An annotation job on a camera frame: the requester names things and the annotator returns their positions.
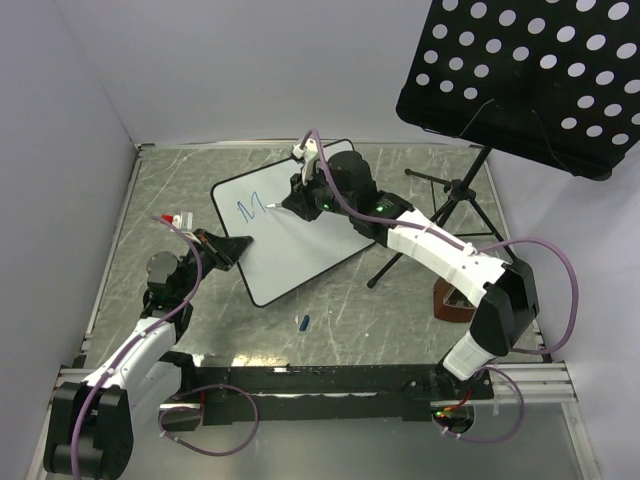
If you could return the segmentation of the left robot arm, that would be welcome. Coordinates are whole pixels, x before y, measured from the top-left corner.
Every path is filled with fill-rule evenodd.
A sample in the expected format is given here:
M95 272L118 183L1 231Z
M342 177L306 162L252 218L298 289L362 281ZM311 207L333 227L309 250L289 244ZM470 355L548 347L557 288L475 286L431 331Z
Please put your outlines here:
M88 376L55 391L43 456L47 472L119 478L136 430L169 397L184 402L196 393L193 360L173 347L189 326L191 300L201 281L213 270L234 267L253 239L220 237L205 229L177 234L187 251L151 256L143 309L128 338Z

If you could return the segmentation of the blue marker cap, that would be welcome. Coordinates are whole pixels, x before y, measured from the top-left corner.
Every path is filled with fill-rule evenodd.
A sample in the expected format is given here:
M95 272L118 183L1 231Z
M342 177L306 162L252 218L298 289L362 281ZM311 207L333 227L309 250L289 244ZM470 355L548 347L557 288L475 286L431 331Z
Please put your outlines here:
M310 316L309 316L309 315L305 315L305 316L303 317L303 319L302 319L302 321L301 321L300 325L299 325L299 330L300 330L301 332L306 331L306 330L307 330L307 328L308 328L308 326L309 326L309 323L310 323Z

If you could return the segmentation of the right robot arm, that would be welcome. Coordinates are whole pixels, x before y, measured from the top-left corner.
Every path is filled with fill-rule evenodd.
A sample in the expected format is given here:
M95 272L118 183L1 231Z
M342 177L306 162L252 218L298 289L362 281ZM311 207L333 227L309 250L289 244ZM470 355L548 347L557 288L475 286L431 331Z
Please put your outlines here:
M377 188L369 164L356 151L324 160L296 145L300 170L280 205L312 222L325 213L349 220L361 236L417 261L460 291L475 313L465 335L446 353L436 375L448 398L466 392L487 363L506 356L538 314L532 268L480 252L429 220L403 198Z

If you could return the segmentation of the white whiteboard black frame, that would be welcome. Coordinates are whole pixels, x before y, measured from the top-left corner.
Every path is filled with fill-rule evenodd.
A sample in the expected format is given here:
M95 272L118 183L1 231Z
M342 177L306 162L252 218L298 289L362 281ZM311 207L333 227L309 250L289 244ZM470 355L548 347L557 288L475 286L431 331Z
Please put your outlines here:
M374 245L345 217L323 213L306 222L275 208L299 170L294 160L283 159L218 182L210 191L225 234L253 238L238 268L259 308Z

